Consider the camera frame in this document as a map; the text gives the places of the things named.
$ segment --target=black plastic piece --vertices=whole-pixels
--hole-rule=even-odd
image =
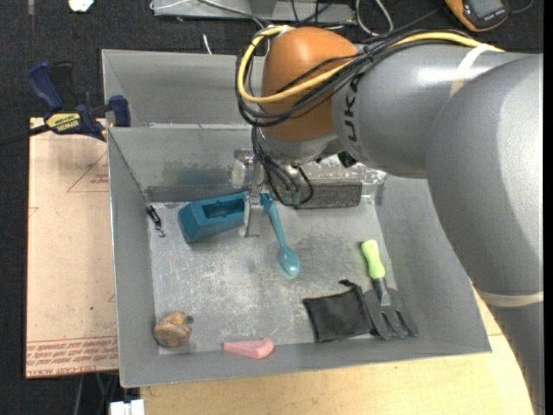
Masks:
[[[354,164],[357,163],[357,160],[350,156],[344,150],[338,153],[338,159],[340,160],[340,163],[342,163],[342,166],[344,168],[351,168]]]

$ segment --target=silver metal part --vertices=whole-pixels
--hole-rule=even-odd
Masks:
[[[264,169],[261,163],[255,162],[253,176],[251,178],[250,193],[244,204],[244,237],[258,237],[261,233],[261,219],[263,218],[263,206],[259,194],[263,188]]]
[[[248,195],[244,210],[244,237],[258,237],[261,234],[263,206],[259,195]]]

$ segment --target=pink eraser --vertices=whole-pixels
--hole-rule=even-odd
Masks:
[[[270,338],[263,338],[252,342],[224,342],[223,350],[233,354],[243,355],[256,360],[269,356],[275,349],[275,344]]]

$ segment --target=plastic spoon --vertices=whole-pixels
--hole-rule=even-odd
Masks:
[[[268,214],[270,223],[273,225],[273,229],[275,230],[276,239],[280,245],[280,251],[278,252],[280,265],[284,269],[284,272],[286,272],[286,275],[293,278],[300,273],[300,259],[297,254],[286,244],[283,225],[280,222],[277,205],[274,201],[272,201],[269,206]]]

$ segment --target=teal plastic object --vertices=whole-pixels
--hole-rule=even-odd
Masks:
[[[191,201],[179,211],[179,226],[187,243],[229,231],[244,224],[246,192]]]
[[[300,259],[297,254],[290,249],[284,238],[283,225],[280,222],[280,216],[278,214],[278,209],[276,203],[273,199],[262,194],[261,204],[264,205],[265,210],[269,214],[270,223],[273,226],[275,231],[276,239],[280,245],[280,250],[278,251],[278,260],[280,261],[280,266],[283,268],[284,273],[290,277],[295,277],[300,273]]]

